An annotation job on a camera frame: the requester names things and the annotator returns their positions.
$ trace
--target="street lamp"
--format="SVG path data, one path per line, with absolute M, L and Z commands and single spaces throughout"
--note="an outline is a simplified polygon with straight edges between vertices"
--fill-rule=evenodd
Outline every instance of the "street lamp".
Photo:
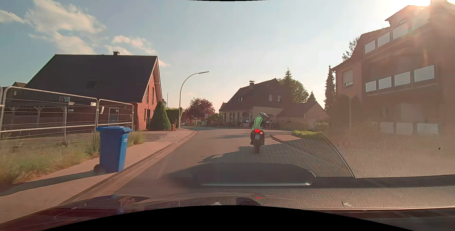
M 190 75 L 189 77 L 187 77 L 185 79 L 185 81 L 182 83 L 182 86 L 180 87 L 180 95 L 179 95 L 179 98 L 178 98 L 178 129 L 180 129 L 180 123 L 181 123 L 181 113 L 180 113 L 180 105 L 181 105 L 181 102 L 182 102 L 182 88 L 183 88 L 183 85 L 185 84 L 185 82 L 188 80 L 188 78 L 194 76 L 194 75 L 197 75 L 197 74 L 204 74 L 204 73 L 208 73 L 209 71 L 205 71 L 205 72 L 199 72 L 199 73 L 194 73 L 192 75 Z

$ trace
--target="trash bin lid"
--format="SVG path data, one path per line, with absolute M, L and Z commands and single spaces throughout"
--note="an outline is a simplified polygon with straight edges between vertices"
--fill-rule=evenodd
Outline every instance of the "trash bin lid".
M 104 127 L 98 127 L 96 129 L 97 131 L 122 131 L 122 132 L 132 132 L 133 129 L 125 126 L 104 126 Z

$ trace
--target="high-visibility vest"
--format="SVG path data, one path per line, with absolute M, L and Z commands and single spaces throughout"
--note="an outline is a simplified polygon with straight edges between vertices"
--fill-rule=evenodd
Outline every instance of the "high-visibility vest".
M 260 116 L 254 118 L 253 127 L 251 128 L 251 130 L 261 129 L 262 119 L 263 119 L 263 118 L 260 117 Z

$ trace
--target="blue trash bin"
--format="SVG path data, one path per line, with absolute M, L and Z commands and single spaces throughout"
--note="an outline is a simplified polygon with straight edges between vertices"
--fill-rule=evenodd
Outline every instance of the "blue trash bin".
M 100 132 L 100 164 L 97 173 L 114 173 L 125 167 L 128 147 L 128 135 L 133 129 L 124 126 L 106 126 L 96 129 Z

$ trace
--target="red-leaved tree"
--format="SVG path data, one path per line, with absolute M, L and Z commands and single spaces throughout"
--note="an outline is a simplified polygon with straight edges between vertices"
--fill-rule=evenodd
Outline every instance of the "red-leaved tree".
M 205 114 L 209 116 L 215 113 L 215 109 L 213 108 L 212 102 L 201 99 L 201 98 L 193 98 L 190 101 L 190 106 L 185 109 L 183 112 L 185 117 L 197 117 L 198 119 L 204 118 Z

